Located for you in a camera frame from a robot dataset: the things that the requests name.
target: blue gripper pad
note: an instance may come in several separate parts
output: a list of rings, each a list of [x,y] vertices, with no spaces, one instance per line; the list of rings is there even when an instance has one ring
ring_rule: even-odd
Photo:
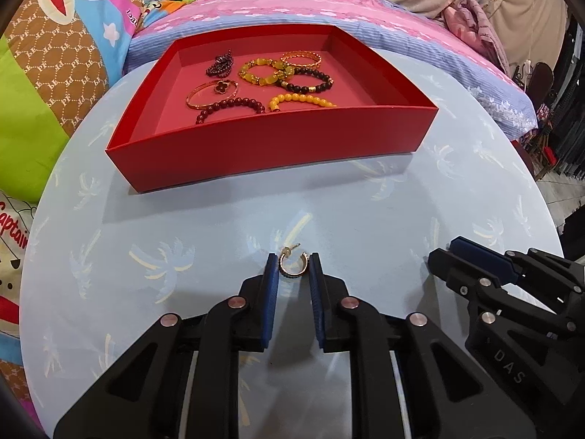
[[[279,292],[279,258],[276,254],[270,253],[264,268],[264,279],[262,282],[262,331],[260,341],[263,348],[268,348],[268,343],[272,338],[272,329],[274,327],[274,311],[276,310],[276,295]]]
[[[465,237],[456,237],[449,244],[449,251],[457,257],[495,275],[502,286],[518,283],[518,273],[510,258]]]
[[[321,302],[321,289],[317,280],[318,275],[323,276],[321,262],[314,254],[309,258],[309,286],[311,287],[311,306],[313,308],[313,320],[315,321],[315,337],[319,342],[319,348],[323,349],[325,343],[325,317],[323,303]]]

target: bed sheet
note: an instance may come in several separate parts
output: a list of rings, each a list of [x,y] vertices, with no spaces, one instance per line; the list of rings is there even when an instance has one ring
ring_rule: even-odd
[[[387,0],[198,0],[133,38],[126,68],[153,61],[176,39],[219,29],[278,23],[335,25],[372,48],[430,63],[457,79],[508,139],[536,127],[528,96],[436,21]]]

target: white star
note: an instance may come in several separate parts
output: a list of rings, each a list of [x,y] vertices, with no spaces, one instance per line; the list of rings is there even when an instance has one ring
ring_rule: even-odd
[[[120,33],[116,29],[115,23],[110,23],[109,25],[103,23],[103,37],[110,42],[112,48],[116,45],[116,41],[120,39]]]

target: gold bangle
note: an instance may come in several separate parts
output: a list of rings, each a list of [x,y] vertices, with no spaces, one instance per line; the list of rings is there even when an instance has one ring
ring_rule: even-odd
[[[283,247],[283,250],[281,251],[280,257],[279,257],[279,269],[280,269],[280,272],[283,273],[283,276],[284,277],[288,277],[288,278],[291,278],[291,279],[294,279],[296,277],[301,277],[305,273],[305,271],[308,269],[308,267],[309,267],[309,255],[306,252],[303,252],[301,254],[302,269],[299,272],[297,272],[296,274],[287,271],[284,268],[284,266],[283,266],[283,260],[284,260],[284,258],[290,257],[293,249],[295,247],[300,246],[300,245],[301,245],[301,243],[295,244],[294,246],[291,246],[291,247],[287,247],[287,246]]]
[[[254,66],[272,66],[274,69],[276,69],[276,71],[274,71],[273,75],[270,75],[266,78],[260,78],[258,76],[255,76],[251,72],[248,72],[250,68]],[[293,74],[294,67],[292,67],[289,63],[286,63],[286,61],[283,62],[279,60],[273,60],[270,58],[257,58],[255,60],[249,61],[245,63],[244,66],[242,66],[240,71],[238,72],[238,75],[242,79],[257,86],[266,86],[269,84],[274,84],[279,79],[287,79]]]
[[[333,104],[332,102],[326,101],[325,99],[321,99],[312,95],[305,95],[305,94],[297,94],[297,93],[287,93],[287,94],[279,94],[274,96],[270,102],[268,103],[268,107],[270,108],[271,112],[280,112],[279,104],[281,102],[309,102],[310,104],[315,104],[321,107],[337,107],[337,105]]]
[[[229,96],[223,97],[223,98],[224,99],[233,99],[233,97],[238,93],[238,83],[235,80],[232,80],[232,79],[222,79],[222,80],[218,80],[218,81],[212,80],[211,82],[206,82],[204,84],[201,84],[200,86],[197,86],[195,89],[193,89],[191,92],[189,92],[189,95],[186,97],[186,106],[189,107],[190,109],[195,109],[195,110],[206,109],[206,108],[210,107],[211,105],[213,105],[214,102],[212,102],[211,104],[198,104],[198,105],[192,104],[190,102],[192,96],[194,96],[200,90],[205,89],[206,87],[210,87],[210,86],[215,86],[214,92],[216,94],[224,95],[230,84],[233,84],[235,89]]]
[[[309,58],[315,62],[312,64],[295,64],[288,61],[290,58]],[[290,64],[296,68],[318,69],[321,65],[321,62],[323,61],[323,58],[321,58],[321,56],[316,52],[312,51],[289,51],[285,52],[280,60],[283,61],[283,63]]]

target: round table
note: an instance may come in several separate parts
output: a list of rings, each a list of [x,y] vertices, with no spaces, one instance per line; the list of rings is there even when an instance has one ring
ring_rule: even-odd
[[[326,274],[382,313],[425,312],[460,346],[466,302],[429,275],[429,251],[465,236],[562,255],[536,183],[478,102],[439,69],[379,53],[440,108],[416,153],[137,194],[104,147],[153,63],[95,105],[53,171],[24,262],[22,356],[49,435],[157,318],[207,312],[285,245],[318,252]],[[292,127],[290,147],[271,150],[297,142]],[[270,347],[241,363],[243,439],[350,437],[348,356],[318,349],[304,282],[281,277]]]

